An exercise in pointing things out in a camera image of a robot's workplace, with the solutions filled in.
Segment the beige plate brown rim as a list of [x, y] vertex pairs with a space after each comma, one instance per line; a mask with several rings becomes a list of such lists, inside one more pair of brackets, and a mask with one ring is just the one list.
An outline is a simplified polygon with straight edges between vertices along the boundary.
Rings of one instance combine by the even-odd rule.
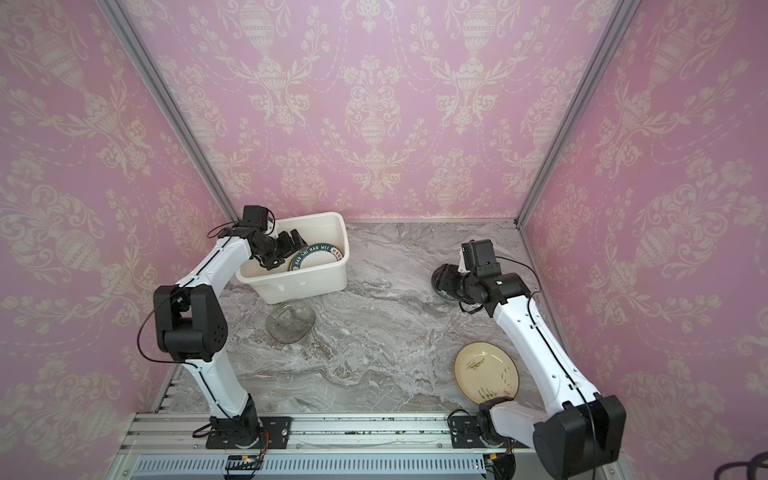
[[476, 405], [501, 397], [515, 399], [520, 388], [515, 362], [504, 350], [487, 342], [467, 344], [457, 353], [454, 380], [462, 394]]

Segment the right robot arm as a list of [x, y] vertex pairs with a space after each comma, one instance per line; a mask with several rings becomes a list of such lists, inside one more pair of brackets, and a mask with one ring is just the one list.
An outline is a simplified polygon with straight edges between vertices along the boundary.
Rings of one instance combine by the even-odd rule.
[[515, 273], [444, 264], [433, 289], [460, 305], [476, 305], [510, 338], [539, 389], [534, 410], [501, 394], [482, 402], [476, 417], [489, 443], [517, 441], [531, 447], [553, 479], [569, 479], [618, 460], [627, 413], [580, 372], [543, 320], [534, 293]]

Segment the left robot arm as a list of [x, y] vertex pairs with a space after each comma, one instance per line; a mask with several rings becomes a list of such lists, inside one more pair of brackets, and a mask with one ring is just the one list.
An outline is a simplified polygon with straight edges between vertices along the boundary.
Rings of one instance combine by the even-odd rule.
[[272, 237], [262, 227], [233, 225], [190, 273], [153, 294], [158, 348], [194, 378], [209, 408], [208, 449], [259, 449], [269, 433], [226, 352], [228, 323], [219, 297], [240, 267], [256, 260], [273, 270], [307, 246], [297, 230]]

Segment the small green lettered rim plate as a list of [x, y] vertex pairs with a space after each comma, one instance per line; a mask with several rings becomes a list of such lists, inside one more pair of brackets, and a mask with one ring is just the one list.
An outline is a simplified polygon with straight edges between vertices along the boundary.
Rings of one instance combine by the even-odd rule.
[[343, 251], [329, 243], [315, 243], [300, 250], [289, 263], [289, 271], [324, 266], [341, 261]]

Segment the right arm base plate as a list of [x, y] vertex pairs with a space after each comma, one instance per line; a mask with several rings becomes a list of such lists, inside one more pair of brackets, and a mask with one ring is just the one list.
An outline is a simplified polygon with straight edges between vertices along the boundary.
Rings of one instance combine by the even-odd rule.
[[474, 417], [468, 415], [452, 415], [446, 418], [451, 445], [454, 449], [503, 449], [508, 447], [507, 441], [497, 441], [486, 438]]

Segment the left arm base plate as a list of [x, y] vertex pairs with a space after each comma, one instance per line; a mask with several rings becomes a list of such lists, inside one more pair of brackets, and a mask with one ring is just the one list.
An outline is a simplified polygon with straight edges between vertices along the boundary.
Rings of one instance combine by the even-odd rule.
[[254, 426], [235, 423], [233, 426], [211, 426], [206, 448], [284, 450], [290, 439], [293, 418], [289, 416], [260, 417]]

